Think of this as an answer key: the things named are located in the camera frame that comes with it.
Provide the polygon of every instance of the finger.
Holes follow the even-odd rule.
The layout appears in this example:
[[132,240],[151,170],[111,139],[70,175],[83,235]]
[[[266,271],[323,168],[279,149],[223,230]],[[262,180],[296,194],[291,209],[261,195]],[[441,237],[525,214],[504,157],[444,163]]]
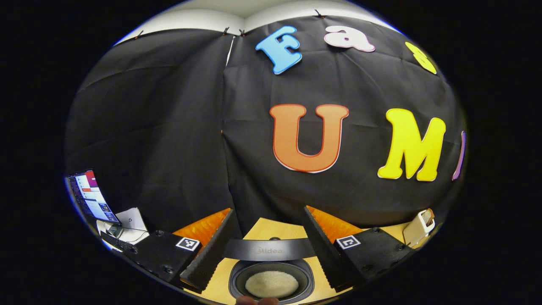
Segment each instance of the finger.
[[266,297],[258,302],[258,305],[279,305],[279,299],[274,297]]
[[257,305],[251,297],[242,295],[235,300],[235,305]]

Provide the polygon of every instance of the midea logo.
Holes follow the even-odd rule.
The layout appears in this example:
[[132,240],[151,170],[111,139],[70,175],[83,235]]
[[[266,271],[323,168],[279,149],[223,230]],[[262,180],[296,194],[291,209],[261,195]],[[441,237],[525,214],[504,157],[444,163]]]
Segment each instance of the midea logo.
[[282,250],[281,249],[273,249],[273,248],[267,248],[267,249],[264,249],[260,246],[258,246],[258,254],[260,253],[282,253]]

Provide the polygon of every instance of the monitor screen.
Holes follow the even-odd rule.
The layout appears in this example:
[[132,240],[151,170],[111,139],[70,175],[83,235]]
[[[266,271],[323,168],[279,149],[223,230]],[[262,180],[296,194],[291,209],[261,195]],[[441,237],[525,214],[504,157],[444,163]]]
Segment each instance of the monitor screen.
[[108,223],[120,223],[105,202],[91,169],[68,175],[67,179],[75,197],[74,204],[77,204],[84,214]]

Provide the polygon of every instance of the orange triangular pad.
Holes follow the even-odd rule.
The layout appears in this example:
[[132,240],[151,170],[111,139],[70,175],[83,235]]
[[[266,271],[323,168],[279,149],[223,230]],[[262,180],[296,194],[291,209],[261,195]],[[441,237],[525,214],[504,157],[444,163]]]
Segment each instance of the orange triangular pad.
[[337,238],[354,235],[364,231],[342,219],[320,211],[319,209],[311,206],[307,206],[307,208],[332,244]]
[[202,243],[202,248],[198,252],[199,254],[203,248],[207,246],[230,210],[230,208],[227,208],[213,215],[209,215],[196,221],[195,223],[175,231],[173,234],[199,240],[199,242]]

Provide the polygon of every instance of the orange letter u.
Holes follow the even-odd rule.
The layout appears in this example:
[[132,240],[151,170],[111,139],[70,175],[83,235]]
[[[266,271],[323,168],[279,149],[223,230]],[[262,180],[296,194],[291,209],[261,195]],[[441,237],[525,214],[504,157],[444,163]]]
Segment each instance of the orange letter u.
[[339,157],[343,119],[348,108],[340,105],[320,105],[316,114],[324,120],[322,148],[316,155],[305,155],[298,149],[299,119],[307,110],[297,104],[277,105],[269,110],[275,119],[273,152],[286,168],[305,173],[319,173],[335,164]]

